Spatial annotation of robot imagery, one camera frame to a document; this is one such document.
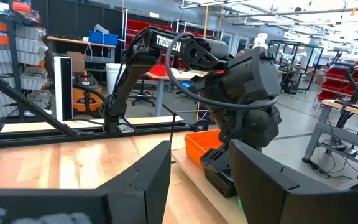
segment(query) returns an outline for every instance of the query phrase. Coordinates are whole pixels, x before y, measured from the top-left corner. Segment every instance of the orange shop vacuum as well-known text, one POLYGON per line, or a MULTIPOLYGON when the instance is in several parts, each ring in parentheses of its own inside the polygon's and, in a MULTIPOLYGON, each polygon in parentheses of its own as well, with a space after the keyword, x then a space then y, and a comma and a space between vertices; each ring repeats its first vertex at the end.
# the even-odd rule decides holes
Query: orange shop vacuum
POLYGON ((103 102, 102 86, 88 73, 75 72, 73 79, 73 110, 75 113, 88 113, 94 118, 100 118, 99 109, 103 102))

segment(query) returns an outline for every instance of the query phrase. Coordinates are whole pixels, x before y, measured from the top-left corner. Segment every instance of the blue box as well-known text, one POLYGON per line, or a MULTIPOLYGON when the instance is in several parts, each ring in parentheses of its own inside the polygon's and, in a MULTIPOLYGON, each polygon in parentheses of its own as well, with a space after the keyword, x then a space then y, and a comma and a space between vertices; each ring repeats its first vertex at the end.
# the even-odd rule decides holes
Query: blue box
POLYGON ((96 44, 106 44, 106 45, 118 45, 118 35, 116 34, 104 34, 101 32, 89 32, 89 41, 96 44))

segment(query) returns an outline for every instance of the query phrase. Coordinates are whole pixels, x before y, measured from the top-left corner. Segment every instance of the white bucket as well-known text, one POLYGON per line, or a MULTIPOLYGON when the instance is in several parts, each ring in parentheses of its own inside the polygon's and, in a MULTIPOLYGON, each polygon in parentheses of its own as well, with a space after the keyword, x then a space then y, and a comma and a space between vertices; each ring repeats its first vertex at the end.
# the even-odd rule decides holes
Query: white bucket
MULTIPOLYGON (((107 74, 107 92, 112 94, 114 87, 116 86, 116 79, 118 76, 119 67, 121 64, 108 63, 106 64, 106 74, 107 74)), ((124 72, 126 65, 122 65, 121 74, 124 72)))

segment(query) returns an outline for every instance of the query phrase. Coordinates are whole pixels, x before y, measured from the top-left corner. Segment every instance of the rolling stool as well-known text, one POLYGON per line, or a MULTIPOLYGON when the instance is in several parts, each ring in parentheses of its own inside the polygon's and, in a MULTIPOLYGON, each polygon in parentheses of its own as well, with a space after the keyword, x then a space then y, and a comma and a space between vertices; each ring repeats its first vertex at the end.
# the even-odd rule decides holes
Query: rolling stool
POLYGON ((151 94, 151 92, 144 90, 144 78, 142 79, 142 83, 140 84, 140 92, 137 90, 132 91, 135 93, 134 96, 129 96, 129 98, 133 98, 132 106, 136 106, 135 104, 139 101, 146 101, 151 103, 153 107, 155 107, 155 103, 151 100, 156 100, 156 97, 151 94))

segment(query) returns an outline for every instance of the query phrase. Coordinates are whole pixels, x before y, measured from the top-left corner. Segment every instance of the gray floor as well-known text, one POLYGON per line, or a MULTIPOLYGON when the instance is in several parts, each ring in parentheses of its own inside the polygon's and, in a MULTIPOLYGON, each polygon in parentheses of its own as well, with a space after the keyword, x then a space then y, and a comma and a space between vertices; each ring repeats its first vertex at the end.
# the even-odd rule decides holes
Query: gray floor
MULTIPOLYGON (((314 86, 312 90, 307 93, 280 95, 278 103, 276 104, 283 119, 279 125, 280 134, 270 143, 269 146, 263 149, 263 153, 278 162, 303 173, 304 175, 324 182, 337 189, 344 190, 358 182, 356 179, 357 172, 348 164, 345 165, 343 171, 335 173, 335 175, 346 175, 352 177, 353 180, 345 178, 325 179, 314 173, 301 161, 301 158, 305 153, 306 146, 310 140, 311 133, 314 130, 314 126, 321 112, 321 108, 319 106, 317 106, 317 108, 313 108, 313 102, 317 91, 318 86, 314 86)), ((156 91, 153 89, 151 89, 151 92, 156 94, 156 91)), ((131 101, 132 100, 129 100, 127 102, 128 109, 126 116, 128 118, 148 117, 153 115, 154 108, 149 103, 140 102, 136 104, 136 106, 132 106, 131 101)), ((173 111, 196 109, 196 105, 192 100, 183 96, 177 99, 175 98, 174 93, 168 92, 167 88, 165 88, 163 102, 173 111)), ((333 110, 329 117, 330 122, 336 123, 339 115, 339 110, 333 110)), ((170 116, 170 113, 163 109, 162 116, 170 116)), ((181 114, 180 116, 183 119, 190 121, 195 121, 196 118, 195 114, 181 114)), ((79 115, 79 118, 89 117, 87 117, 87 115, 79 115)), ((354 116, 349 119, 345 128, 349 131, 356 132, 358 129, 358 116, 354 116)), ((325 150, 323 148, 318 151, 316 150, 316 153, 312 157, 312 161, 320 163, 326 170, 331 169, 335 161, 336 168, 333 171, 342 169, 344 165, 343 157, 333 154, 333 161, 332 157, 324 152, 325 150)), ((352 165, 352 167, 358 170, 358 164, 349 160, 348 162, 352 165)))

